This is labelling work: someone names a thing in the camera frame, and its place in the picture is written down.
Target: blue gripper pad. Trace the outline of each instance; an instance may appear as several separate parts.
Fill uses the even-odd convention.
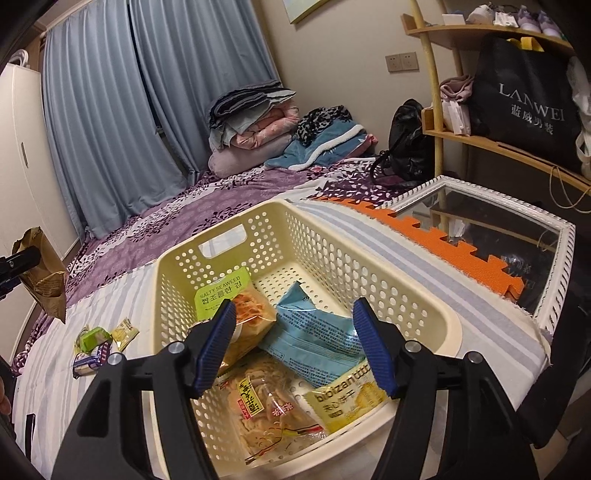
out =
[[[353,303],[353,325],[361,340],[361,346],[375,381],[389,397],[392,397],[398,389],[394,375],[394,362],[376,328],[377,322],[379,320],[366,299],[358,299]]]
[[[220,306],[213,319],[215,325],[197,357],[197,372],[193,387],[199,396],[210,389],[222,364],[230,339],[236,329],[236,306],[229,301]]]

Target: folded blanket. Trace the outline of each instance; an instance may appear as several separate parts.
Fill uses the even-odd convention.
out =
[[[232,139],[236,135],[243,134],[277,104],[290,100],[295,94],[293,90],[278,90],[277,92],[267,93],[266,100],[263,100],[259,105],[245,108],[226,118],[221,126],[211,131],[209,135],[211,148],[221,150],[225,146],[231,145]]]
[[[235,135],[230,143],[235,147],[252,150],[290,132],[299,121],[300,109],[293,100],[288,100],[277,104],[244,132]]]
[[[265,168],[301,171],[313,164],[326,167],[347,158],[353,152],[359,155],[360,146],[365,144],[367,139],[368,134],[362,125],[351,120],[335,120],[309,147],[305,147],[299,140],[294,140],[282,156],[267,160]]]
[[[248,85],[232,90],[218,98],[209,109],[209,128],[220,127],[224,121],[246,108],[260,105],[267,99],[267,93],[284,90],[279,80]]]

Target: cabinet door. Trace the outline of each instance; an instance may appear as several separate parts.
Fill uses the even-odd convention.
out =
[[[0,242],[0,257],[9,255],[10,251]],[[21,331],[34,305],[35,300],[22,285],[16,287],[0,301],[0,356],[8,363],[12,361],[13,350],[20,340]]]
[[[0,229],[8,253],[28,229],[40,226],[46,230],[29,189],[26,166],[15,137],[11,93],[15,68],[7,65],[0,75]]]
[[[62,258],[77,240],[51,160],[41,99],[41,76],[17,67],[14,82],[14,121],[25,175],[46,225],[47,236]]]

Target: cream plastic basket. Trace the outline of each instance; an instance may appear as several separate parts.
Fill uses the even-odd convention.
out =
[[[195,321],[195,291],[240,266],[249,269],[255,287],[272,304],[296,280],[302,282],[317,308],[343,316],[350,316],[353,302],[365,296],[377,316],[396,324],[406,338],[419,340],[440,355],[455,356],[459,350],[462,328],[447,304],[308,213],[283,200],[270,200],[160,256],[155,278],[153,353],[184,339]],[[301,396],[307,391],[306,383],[296,378],[291,391],[315,417]],[[193,401],[193,409],[219,476],[253,467],[243,461],[245,452],[216,387]],[[296,475],[342,453],[392,419],[395,411],[396,403],[388,400],[327,439],[301,452],[274,458],[273,477]],[[153,403],[151,415],[152,424],[157,425]],[[158,459],[166,473],[157,428],[154,435]]]

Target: wall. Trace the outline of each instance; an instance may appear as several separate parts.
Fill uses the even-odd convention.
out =
[[[281,0],[255,0],[282,80],[298,92],[306,113],[344,104],[355,120],[387,148],[392,117],[409,98],[431,105],[429,79],[420,40],[404,34],[400,15],[408,0],[330,0],[291,25]],[[421,0],[425,20],[442,23],[436,0]],[[449,50],[433,46],[439,78],[456,74]],[[385,56],[416,51],[418,72],[388,73]],[[446,168],[461,171],[460,145],[446,145]]]

